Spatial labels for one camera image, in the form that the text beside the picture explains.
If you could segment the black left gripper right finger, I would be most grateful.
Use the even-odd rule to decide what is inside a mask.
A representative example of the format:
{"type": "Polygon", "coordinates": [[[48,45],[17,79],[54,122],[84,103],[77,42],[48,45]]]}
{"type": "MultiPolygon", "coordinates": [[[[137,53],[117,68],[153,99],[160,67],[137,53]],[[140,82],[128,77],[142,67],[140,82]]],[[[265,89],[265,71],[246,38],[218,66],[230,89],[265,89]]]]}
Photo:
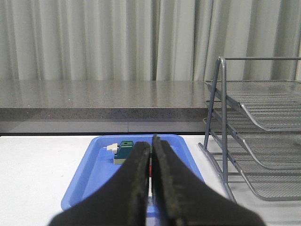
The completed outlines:
{"type": "Polygon", "coordinates": [[[160,226],[263,226],[261,217],[218,194],[177,156],[152,139],[152,192],[160,226]]]}

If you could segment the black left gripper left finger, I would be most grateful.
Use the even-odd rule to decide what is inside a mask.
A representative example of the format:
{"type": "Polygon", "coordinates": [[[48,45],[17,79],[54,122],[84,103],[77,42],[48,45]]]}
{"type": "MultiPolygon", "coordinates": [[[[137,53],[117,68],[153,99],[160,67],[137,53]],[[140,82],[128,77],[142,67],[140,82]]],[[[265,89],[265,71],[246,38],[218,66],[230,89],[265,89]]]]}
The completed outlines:
{"type": "Polygon", "coordinates": [[[135,143],[118,171],[96,192],[56,215],[51,226],[144,226],[151,147],[135,143]]]}

